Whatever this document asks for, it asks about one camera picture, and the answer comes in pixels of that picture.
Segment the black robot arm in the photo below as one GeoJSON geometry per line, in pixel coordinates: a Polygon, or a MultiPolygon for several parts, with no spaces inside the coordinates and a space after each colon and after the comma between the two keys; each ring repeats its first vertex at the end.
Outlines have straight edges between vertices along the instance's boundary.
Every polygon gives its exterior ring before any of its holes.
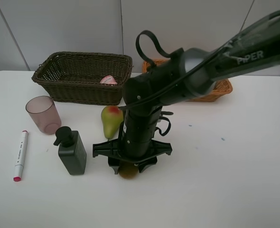
{"type": "Polygon", "coordinates": [[[114,172],[118,172],[121,162],[129,162],[143,172],[157,163],[159,155],[172,153],[171,144],[154,140],[157,122],[167,120],[169,115],[162,110],[164,106],[203,97],[219,80],[280,65],[280,10],[261,18],[212,52],[180,48],[168,54],[151,31],[143,34],[167,61],[156,65],[136,46],[149,67],[124,84],[124,121],[118,138],[93,145],[93,156],[106,156],[114,172]]]}

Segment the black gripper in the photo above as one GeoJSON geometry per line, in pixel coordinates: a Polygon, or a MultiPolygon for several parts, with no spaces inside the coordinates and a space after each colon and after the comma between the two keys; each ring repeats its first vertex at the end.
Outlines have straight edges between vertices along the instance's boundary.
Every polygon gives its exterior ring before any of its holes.
{"type": "Polygon", "coordinates": [[[119,136],[103,143],[93,144],[93,157],[99,155],[108,158],[108,166],[114,174],[119,173],[120,162],[129,162],[138,166],[139,173],[156,165],[157,156],[171,155],[170,143],[154,140],[154,133],[158,131],[165,136],[171,129],[171,122],[167,118],[172,112],[162,111],[162,107],[155,109],[149,116],[138,116],[131,110],[125,112],[125,119],[120,124],[119,136]]]}

